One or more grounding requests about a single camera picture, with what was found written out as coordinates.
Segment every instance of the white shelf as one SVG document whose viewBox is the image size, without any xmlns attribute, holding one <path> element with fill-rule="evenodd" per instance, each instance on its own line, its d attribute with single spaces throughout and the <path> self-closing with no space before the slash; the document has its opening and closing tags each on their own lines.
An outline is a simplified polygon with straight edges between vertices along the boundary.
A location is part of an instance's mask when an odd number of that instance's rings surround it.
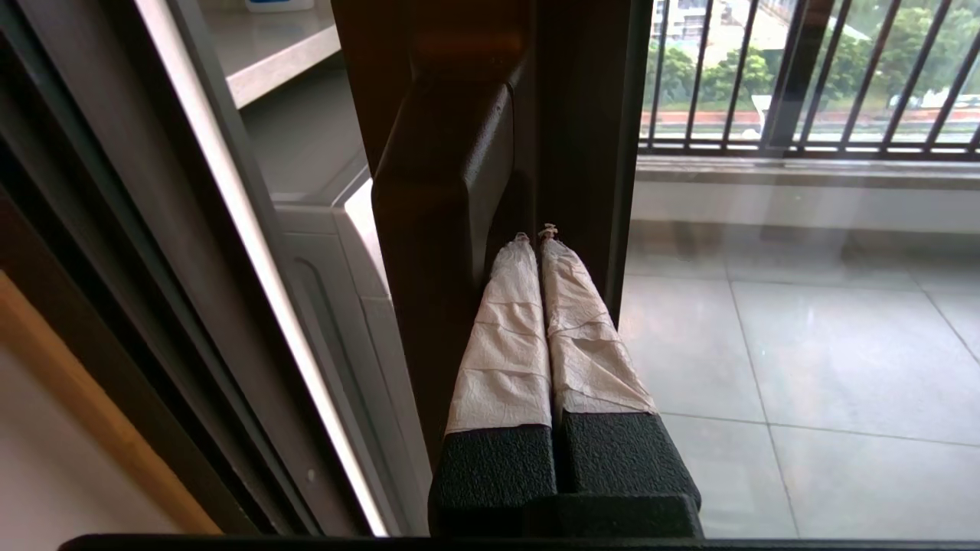
<svg viewBox="0 0 980 551">
<path fill-rule="evenodd" d="M 280 14 L 252 14 L 244 0 L 199 1 L 239 109 L 340 51 L 328 0 Z"/>
<path fill-rule="evenodd" d="M 342 70 L 313 68 L 241 114 L 275 203 L 332 205 L 368 165 Z"/>
</svg>

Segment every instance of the balcony railing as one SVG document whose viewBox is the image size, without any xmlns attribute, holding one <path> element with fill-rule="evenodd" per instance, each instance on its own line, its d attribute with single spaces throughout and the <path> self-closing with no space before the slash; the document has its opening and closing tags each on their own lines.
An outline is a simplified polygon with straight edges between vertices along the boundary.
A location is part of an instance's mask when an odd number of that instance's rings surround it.
<svg viewBox="0 0 980 551">
<path fill-rule="evenodd" d="M 640 154 L 977 158 L 980 0 L 707 0 L 700 40 L 677 1 L 656 0 Z"/>
</svg>

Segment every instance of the balcony floor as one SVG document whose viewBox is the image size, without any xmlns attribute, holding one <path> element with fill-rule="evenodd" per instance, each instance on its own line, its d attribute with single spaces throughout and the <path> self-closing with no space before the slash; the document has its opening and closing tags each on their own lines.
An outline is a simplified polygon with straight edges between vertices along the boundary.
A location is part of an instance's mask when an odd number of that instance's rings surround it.
<svg viewBox="0 0 980 551">
<path fill-rule="evenodd" d="M 708 537 L 980 539 L 977 236 L 634 221 L 620 333 Z"/>
</svg>

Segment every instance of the white tissue paper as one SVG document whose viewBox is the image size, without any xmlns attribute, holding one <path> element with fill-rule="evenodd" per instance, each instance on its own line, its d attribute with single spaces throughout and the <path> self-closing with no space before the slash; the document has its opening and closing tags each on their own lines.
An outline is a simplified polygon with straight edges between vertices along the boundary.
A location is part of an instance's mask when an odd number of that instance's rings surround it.
<svg viewBox="0 0 980 551">
<path fill-rule="evenodd" d="M 538 264 L 519 233 L 497 254 L 463 354 L 446 433 L 551 425 Z"/>
<path fill-rule="evenodd" d="M 556 412 L 654 413 L 585 265 L 556 232 L 548 225 L 541 242 Z"/>
</svg>

